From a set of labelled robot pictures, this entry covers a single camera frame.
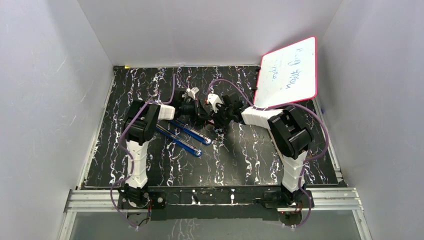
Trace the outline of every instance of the white enclosure wall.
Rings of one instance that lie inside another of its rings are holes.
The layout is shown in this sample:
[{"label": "white enclosure wall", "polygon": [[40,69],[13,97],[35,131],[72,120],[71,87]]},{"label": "white enclosure wall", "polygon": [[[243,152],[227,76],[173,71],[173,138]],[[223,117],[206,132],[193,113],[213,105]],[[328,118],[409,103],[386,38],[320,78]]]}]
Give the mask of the white enclosure wall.
[{"label": "white enclosure wall", "polygon": [[76,0],[0,1],[0,239],[56,239],[112,80]]},{"label": "white enclosure wall", "polygon": [[258,64],[317,36],[341,0],[78,0],[113,65]]},{"label": "white enclosure wall", "polygon": [[318,51],[318,97],[371,235],[423,239],[424,1],[343,1]]}]

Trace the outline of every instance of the enclosure floor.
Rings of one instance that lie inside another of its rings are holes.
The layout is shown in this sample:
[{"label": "enclosure floor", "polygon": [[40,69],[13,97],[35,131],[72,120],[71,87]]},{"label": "enclosure floor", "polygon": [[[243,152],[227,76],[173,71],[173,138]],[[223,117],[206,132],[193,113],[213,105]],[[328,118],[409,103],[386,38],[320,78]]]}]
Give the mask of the enclosure floor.
[{"label": "enclosure floor", "polygon": [[[252,101],[250,86],[256,85],[257,66],[218,67],[164,67],[129,68],[116,67],[113,86],[108,99],[93,158],[83,183],[83,188],[108,188],[127,174],[127,157],[118,148],[118,138],[127,110],[133,99],[162,100],[170,98],[172,75],[178,74],[190,88],[198,87],[200,99],[206,97],[209,83],[214,79],[234,82]],[[232,87],[220,82],[213,92],[224,95]],[[315,112],[312,100],[300,104]],[[314,140],[309,157],[319,154],[324,146],[324,136],[319,123],[303,114]],[[211,125],[195,126],[180,118],[212,139],[205,146],[179,129],[163,121],[159,124],[176,132],[203,154],[195,157],[156,132],[147,150],[147,176],[149,186],[238,186],[279,185],[283,178],[283,166],[268,131],[261,127],[232,122],[228,131],[214,131]],[[327,153],[324,157],[306,164],[307,184],[337,184],[337,177]]]}]

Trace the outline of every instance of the purple cable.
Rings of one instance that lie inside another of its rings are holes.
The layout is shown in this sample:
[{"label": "purple cable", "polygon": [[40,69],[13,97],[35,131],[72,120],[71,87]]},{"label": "purple cable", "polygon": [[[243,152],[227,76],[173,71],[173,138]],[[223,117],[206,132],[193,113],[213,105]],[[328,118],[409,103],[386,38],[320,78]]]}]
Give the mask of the purple cable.
[{"label": "purple cable", "polygon": [[[174,73],[172,75],[172,93],[171,93],[171,97],[169,99],[169,101],[163,102],[162,104],[170,104],[172,99],[174,98],[174,92],[175,92],[175,76],[176,74]],[[134,122],[139,118],[140,114],[142,114],[143,110],[147,107],[148,104],[150,103],[155,103],[156,101],[153,100],[148,100],[147,102],[144,103],[144,105],[140,108],[140,110],[137,112],[137,114],[134,116],[134,118],[131,120],[131,122],[129,122],[128,126],[124,129],[124,131],[122,132],[122,134],[119,137],[119,141],[118,141],[118,146],[124,150],[124,152],[126,152],[126,154],[131,158],[131,160],[134,159],[133,155],[131,154],[130,151],[127,150],[126,147],[124,147],[122,145],[122,141],[125,138],[125,134],[127,134],[128,130],[130,129],[130,127],[134,124]],[[112,204],[113,207],[116,209],[116,211],[129,223],[129,225],[135,229],[138,229],[139,226],[133,222],[131,222],[130,220],[128,220],[128,218],[121,212],[121,210],[118,208],[117,204],[115,203],[114,200],[114,196],[113,196],[113,192],[114,192],[114,187],[122,182],[127,181],[128,179],[130,179],[131,174],[133,174],[133,169],[134,169],[134,162],[131,162],[131,171],[129,172],[128,176],[123,178],[123,179],[119,179],[118,181],[115,181],[112,184],[112,187],[110,188],[110,199],[112,200]]]},{"label": "purple cable", "polygon": [[316,156],[313,156],[313,157],[309,157],[309,158],[306,158],[304,161],[303,161],[303,167],[302,167],[302,171],[300,172],[300,177],[299,177],[299,182],[298,182],[298,187],[299,187],[299,189],[300,189],[300,191],[302,191],[302,193],[303,194],[305,194],[306,195],[306,197],[307,197],[307,201],[309,202],[309,209],[308,209],[308,211],[307,211],[307,215],[306,215],[306,217],[305,217],[305,219],[301,222],[301,223],[299,223],[298,225],[294,225],[294,227],[295,228],[297,228],[297,227],[300,227],[300,226],[302,226],[307,220],[308,220],[308,218],[309,218],[309,216],[311,215],[311,210],[312,210],[312,202],[311,202],[311,197],[308,195],[308,193],[302,188],[302,185],[301,185],[301,183],[302,183],[302,177],[303,177],[303,175],[304,175],[304,173],[305,173],[305,163],[307,163],[307,162],[309,162],[309,161],[313,161],[313,160],[316,160],[316,159],[319,159],[319,158],[321,158],[322,156],[324,156],[325,154],[326,154],[326,152],[327,152],[327,150],[328,150],[328,148],[329,148],[329,133],[328,133],[328,131],[327,131],[327,128],[326,128],[326,126],[324,125],[324,123],[323,123],[323,121],[312,111],[312,110],[310,110],[309,108],[307,108],[307,107],[305,107],[305,106],[302,106],[302,105],[300,105],[300,104],[297,104],[297,103],[283,103],[283,104],[280,104],[280,105],[276,105],[276,106],[273,106],[273,107],[270,107],[270,108],[260,108],[260,107],[256,107],[255,105],[253,105],[253,103],[251,102],[251,101],[249,101],[249,99],[248,99],[248,97],[234,84],[234,83],[232,83],[231,81],[229,81],[229,80],[226,80],[226,79],[216,79],[216,80],[213,80],[210,84],[209,84],[209,87],[208,87],[208,89],[207,89],[207,95],[209,95],[209,92],[211,91],[211,88],[212,88],[212,85],[215,83],[215,82],[219,82],[219,81],[224,81],[224,82],[227,82],[227,83],[229,83],[229,84],[231,84],[233,87],[235,87],[237,90],[238,90],[238,92],[243,96],[243,98],[247,101],[247,103],[249,103],[249,105],[250,106],[252,106],[253,108],[255,108],[255,109],[257,109],[257,110],[261,110],[261,111],[267,111],[267,110],[271,110],[271,109],[277,109],[277,108],[281,108],[281,107],[285,107],[285,106],[295,106],[295,107],[297,107],[297,108],[300,108],[300,109],[303,109],[303,110],[305,110],[307,113],[309,113],[310,115],[312,115],[312,117],[314,117],[317,121],[318,121],[318,123],[319,123],[319,125],[321,126],[321,128],[322,128],[322,131],[324,132],[324,136],[325,136],[325,145],[324,145],[324,149],[322,150],[322,152],[320,153],[320,154],[318,154],[318,155],[316,155]]}]

